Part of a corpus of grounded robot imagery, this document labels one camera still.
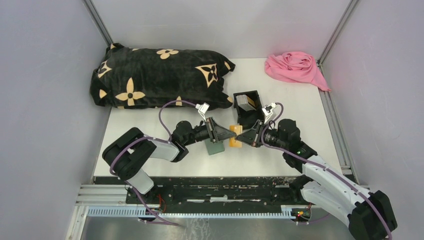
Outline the gold credit card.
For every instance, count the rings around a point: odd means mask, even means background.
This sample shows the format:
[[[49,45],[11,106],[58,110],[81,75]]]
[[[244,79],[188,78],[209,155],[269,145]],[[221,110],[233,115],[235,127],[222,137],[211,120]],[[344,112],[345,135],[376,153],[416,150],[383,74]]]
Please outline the gold credit card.
[[[242,125],[230,125],[230,126],[232,126],[234,128],[237,135],[240,135],[243,132],[243,126]],[[230,148],[241,148],[242,147],[242,142],[237,141],[236,137],[229,139],[229,147]]]

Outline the black card box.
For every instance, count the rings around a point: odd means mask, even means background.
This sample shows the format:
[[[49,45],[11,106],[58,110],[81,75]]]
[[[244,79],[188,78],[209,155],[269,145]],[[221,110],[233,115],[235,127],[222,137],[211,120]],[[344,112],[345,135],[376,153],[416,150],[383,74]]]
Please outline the black card box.
[[[233,107],[237,112],[237,123],[244,130],[254,126],[257,120],[265,120],[262,103],[257,90],[236,92],[233,94]]]

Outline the green card holder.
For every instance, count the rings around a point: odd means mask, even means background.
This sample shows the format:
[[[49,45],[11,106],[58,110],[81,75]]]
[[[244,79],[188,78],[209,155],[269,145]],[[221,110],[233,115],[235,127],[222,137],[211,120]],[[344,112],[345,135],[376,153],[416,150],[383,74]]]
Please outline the green card holder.
[[[209,156],[216,155],[225,151],[223,141],[212,142],[210,139],[204,141]]]

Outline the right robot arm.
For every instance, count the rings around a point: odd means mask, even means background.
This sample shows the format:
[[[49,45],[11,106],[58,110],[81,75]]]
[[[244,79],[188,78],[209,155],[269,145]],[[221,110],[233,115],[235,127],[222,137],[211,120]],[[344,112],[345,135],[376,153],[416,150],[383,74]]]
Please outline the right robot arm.
[[[347,226],[356,240],[391,240],[398,227],[389,197],[372,192],[331,167],[301,139],[296,121],[282,119],[271,129],[261,120],[236,140],[252,147],[282,151],[282,157],[300,176],[290,184],[289,199],[322,208]]]

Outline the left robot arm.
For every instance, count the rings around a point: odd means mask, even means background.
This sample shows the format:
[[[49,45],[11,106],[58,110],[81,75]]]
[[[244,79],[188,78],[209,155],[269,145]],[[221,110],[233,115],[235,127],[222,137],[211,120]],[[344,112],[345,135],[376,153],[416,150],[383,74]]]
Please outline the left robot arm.
[[[212,117],[200,125],[180,121],[169,140],[144,134],[139,128],[132,127],[105,148],[102,159],[109,165],[109,172],[132,186],[138,197],[149,204],[158,195],[154,181],[142,169],[149,159],[162,159],[171,163],[180,162],[188,153],[188,145],[206,141],[217,144],[235,138],[237,134],[219,125]]]

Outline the stack of cards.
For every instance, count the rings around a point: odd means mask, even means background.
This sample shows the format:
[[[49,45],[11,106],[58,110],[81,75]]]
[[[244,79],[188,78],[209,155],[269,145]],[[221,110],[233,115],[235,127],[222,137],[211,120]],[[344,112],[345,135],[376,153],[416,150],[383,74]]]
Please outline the stack of cards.
[[[239,94],[236,97],[237,105],[244,111],[256,110],[255,102],[246,94]]]

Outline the pink cloth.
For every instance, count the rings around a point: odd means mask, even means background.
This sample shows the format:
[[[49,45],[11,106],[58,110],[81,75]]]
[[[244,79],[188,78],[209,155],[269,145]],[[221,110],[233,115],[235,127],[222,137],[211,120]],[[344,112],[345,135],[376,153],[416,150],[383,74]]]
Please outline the pink cloth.
[[[268,56],[264,62],[264,71],[269,77],[281,82],[310,84],[321,91],[331,91],[315,58],[302,51]]]

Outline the black floral pillow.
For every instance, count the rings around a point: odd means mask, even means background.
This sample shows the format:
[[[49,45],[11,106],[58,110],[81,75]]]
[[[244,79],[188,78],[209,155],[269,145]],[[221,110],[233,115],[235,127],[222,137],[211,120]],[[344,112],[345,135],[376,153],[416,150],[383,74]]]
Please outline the black floral pillow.
[[[235,70],[227,57],[212,50],[131,48],[112,43],[93,70],[89,93],[101,107],[147,109],[207,103],[227,109],[225,75]]]

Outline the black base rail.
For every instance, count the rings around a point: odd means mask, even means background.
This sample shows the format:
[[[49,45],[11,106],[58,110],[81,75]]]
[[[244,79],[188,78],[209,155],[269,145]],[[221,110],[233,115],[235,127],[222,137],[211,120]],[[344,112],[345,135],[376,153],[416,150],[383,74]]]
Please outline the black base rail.
[[[143,200],[164,214],[277,214],[292,208],[314,218],[327,212],[294,193],[290,176],[153,177]]]

